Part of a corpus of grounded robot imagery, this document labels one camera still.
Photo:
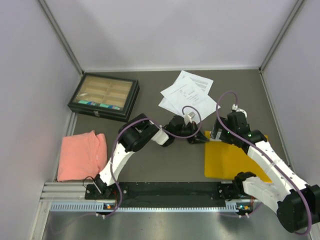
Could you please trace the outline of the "yellow plastic folder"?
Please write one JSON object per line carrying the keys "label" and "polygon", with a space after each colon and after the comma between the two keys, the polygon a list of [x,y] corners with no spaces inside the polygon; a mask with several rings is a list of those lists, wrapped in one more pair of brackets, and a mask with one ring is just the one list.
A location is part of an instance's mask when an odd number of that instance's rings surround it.
{"label": "yellow plastic folder", "polygon": [[233,180],[240,172],[252,172],[262,181],[272,181],[261,167],[241,148],[221,141],[204,144],[204,176],[211,179]]}

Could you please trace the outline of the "black compartment display box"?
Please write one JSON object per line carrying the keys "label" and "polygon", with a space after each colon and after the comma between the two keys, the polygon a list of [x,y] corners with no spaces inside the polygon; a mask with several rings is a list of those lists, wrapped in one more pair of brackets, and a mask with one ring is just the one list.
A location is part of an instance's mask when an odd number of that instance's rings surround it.
{"label": "black compartment display box", "polygon": [[[84,73],[73,93],[68,107],[77,114],[127,122],[140,90],[137,79],[125,79]],[[93,101],[97,105],[79,104],[78,101]],[[121,110],[100,107],[100,104],[116,105]]]}

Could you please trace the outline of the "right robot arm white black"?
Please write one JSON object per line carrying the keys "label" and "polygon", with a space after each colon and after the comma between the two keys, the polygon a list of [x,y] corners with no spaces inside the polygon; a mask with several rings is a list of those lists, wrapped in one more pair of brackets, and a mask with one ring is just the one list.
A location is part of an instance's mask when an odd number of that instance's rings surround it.
{"label": "right robot arm white black", "polygon": [[233,110],[227,117],[218,116],[211,136],[242,149],[271,180],[265,183],[250,171],[240,172],[232,181],[237,197],[249,195],[262,202],[290,233],[310,231],[313,224],[320,222],[320,187],[297,176],[261,131],[250,129],[243,112]]}

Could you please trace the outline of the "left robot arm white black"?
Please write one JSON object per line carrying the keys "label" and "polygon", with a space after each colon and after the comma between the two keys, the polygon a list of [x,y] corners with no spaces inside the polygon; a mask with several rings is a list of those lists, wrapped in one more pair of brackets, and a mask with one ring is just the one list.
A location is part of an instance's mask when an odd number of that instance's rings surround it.
{"label": "left robot arm white black", "polygon": [[175,115],[165,126],[157,126],[142,113],[123,125],[109,161],[93,179],[97,194],[102,198],[109,198],[114,191],[113,185],[129,158],[150,141],[162,147],[171,145],[175,139],[186,139],[190,144],[207,143],[209,139],[193,121],[194,117],[194,112],[185,116]]}

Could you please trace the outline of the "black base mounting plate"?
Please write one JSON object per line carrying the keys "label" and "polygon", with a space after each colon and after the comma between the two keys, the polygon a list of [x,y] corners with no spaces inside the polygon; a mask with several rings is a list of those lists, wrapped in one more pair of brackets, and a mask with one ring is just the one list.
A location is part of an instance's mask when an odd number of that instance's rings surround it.
{"label": "black base mounting plate", "polygon": [[222,182],[121,182],[121,207],[222,207],[238,199]]}

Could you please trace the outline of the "teal tube right in box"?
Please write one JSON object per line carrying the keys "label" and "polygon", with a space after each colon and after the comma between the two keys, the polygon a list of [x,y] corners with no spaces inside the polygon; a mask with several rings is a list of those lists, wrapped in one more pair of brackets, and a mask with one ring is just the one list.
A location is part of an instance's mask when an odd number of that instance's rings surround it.
{"label": "teal tube right in box", "polygon": [[119,110],[119,111],[122,109],[121,107],[119,107],[117,105],[110,105],[110,104],[104,104],[104,103],[101,103],[99,106],[102,107],[102,108],[112,109],[112,110]]}

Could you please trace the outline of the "teal tube in box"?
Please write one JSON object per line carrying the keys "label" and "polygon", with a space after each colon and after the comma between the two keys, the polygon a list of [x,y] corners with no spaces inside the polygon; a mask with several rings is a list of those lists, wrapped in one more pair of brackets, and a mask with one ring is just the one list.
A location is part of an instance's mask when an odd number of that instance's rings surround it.
{"label": "teal tube in box", "polygon": [[83,104],[83,105],[90,105],[90,106],[96,106],[97,103],[94,101],[88,101],[88,100],[79,100],[77,102],[78,104]]}
{"label": "teal tube in box", "polygon": [[117,105],[110,105],[110,104],[104,104],[104,103],[101,103],[99,106],[102,107],[102,108],[112,109],[112,110],[119,110],[119,111],[122,109],[121,107],[119,107]]}

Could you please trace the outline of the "pink folded cloth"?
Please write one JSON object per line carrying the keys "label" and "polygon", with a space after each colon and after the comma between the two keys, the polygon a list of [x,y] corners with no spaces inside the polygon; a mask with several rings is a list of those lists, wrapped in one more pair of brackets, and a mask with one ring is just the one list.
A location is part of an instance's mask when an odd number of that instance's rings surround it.
{"label": "pink folded cloth", "polygon": [[107,165],[107,141],[103,133],[90,131],[62,139],[57,181],[95,177]]}

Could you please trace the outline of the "teal tube left in box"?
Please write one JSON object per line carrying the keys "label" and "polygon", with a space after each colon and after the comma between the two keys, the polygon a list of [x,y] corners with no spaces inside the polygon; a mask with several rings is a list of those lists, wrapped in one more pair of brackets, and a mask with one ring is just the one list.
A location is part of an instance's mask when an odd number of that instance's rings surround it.
{"label": "teal tube left in box", "polygon": [[79,100],[77,102],[78,104],[83,104],[83,105],[90,105],[90,106],[96,106],[97,103],[94,101],[88,101],[88,100]]}

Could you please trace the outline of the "right aluminium frame post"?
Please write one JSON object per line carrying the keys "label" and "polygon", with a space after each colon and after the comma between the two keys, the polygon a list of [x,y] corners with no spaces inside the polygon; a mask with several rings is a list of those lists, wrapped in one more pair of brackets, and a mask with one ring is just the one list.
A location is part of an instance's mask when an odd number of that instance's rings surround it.
{"label": "right aluminium frame post", "polygon": [[288,17],[286,18],[284,24],[282,25],[280,31],[278,32],[275,40],[273,41],[270,49],[268,50],[265,58],[263,59],[260,67],[258,68],[259,73],[261,74],[266,67],[268,66],[269,62],[271,61],[274,53],[278,49],[279,45],[281,44],[283,38],[285,37],[287,31],[289,30],[290,26],[292,25],[295,18],[298,16],[299,12],[303,8],[304,4],[306,3],[305,0],[297,0],[293,5],[292,10],[290,11]]}

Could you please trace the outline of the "aluminium frame post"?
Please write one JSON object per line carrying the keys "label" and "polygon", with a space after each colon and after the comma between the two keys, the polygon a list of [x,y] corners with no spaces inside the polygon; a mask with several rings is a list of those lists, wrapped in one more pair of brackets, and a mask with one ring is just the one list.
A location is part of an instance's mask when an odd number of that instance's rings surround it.
{"label": "aluminium frame post", "polygon": [[65,50],[68,58],[71,60],[73,66],[75,67],[77,72],[82,76],[84,71],[82,70],[82,67],[80,66],[75,54],[73,53],[66,37],[64,36],[58,22],[56,21],[52,11],[50,10],[47,2],[45,0],[37,0],[37,3],[41,7],[47,20],[49,21],[50,25],[52,26],[53,31],[55,32],[59,42],[61,43],[63,49]]}
{"label": "aluminium frame post", "polygon": [[266,67],[268,66],[269,62],[271,61],[274,53],[278,49],[279,45],[281,44],[283,38],[285,37],[287,31],[289,30],[290,26],[292,25],[295,18],[298,16],[299,12],[303,8],[304,4],[306,3],[305,0],[297,0],[293,5],[292,10],[290,11],[288,17],[286,18],[284,24],[282,25],[280,31],[278,32],[275,40],[273,41],[270,49],[268,50],[265,58],[263,59],[260,67],[258,68],[259,73],[261,74]]}

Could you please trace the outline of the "aluminium front rail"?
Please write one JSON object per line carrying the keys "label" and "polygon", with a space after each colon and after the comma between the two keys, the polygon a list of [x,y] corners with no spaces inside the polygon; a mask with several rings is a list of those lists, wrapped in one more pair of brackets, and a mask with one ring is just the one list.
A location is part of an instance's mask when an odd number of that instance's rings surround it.
{"label": "aluminium front rail", "polygon": [[41,201],[78,201],[85,198],[86,188],[81,182],[46,182]]}

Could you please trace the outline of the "left aluminium frame post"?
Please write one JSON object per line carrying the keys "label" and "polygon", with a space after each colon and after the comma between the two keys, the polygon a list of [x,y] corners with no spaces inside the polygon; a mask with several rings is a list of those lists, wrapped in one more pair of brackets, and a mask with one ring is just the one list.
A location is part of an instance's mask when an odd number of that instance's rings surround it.
{"label": "left aluminium frame post", "polygon": [[49,21],[50,25],[52,26],[53,31],[55,32],[59,42],[61,43],[63,49],[65,50],[68,58],[71,60],[73,66],[75,67],[77,72],[82,76],[84,71],[82,70],[82,67],[80,66],[75,54],[73,53],[66,37],[64,36],[58,22],[56,21],[52,11],[50,10],[47,2],[45,0],[37,0],[37,3],[41,7],[47,20]]}

